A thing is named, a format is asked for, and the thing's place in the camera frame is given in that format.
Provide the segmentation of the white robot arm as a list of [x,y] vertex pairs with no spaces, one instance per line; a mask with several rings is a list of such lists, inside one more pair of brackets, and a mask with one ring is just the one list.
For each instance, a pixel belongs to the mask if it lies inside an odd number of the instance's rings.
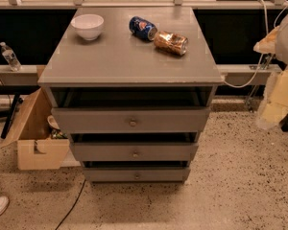
[[281,73],[268,77],[264,100],[258,108],[256,124],[262,129],[270,129],[288,115],[288,14],[253,49],[257,53],[273,54],[286,64]]

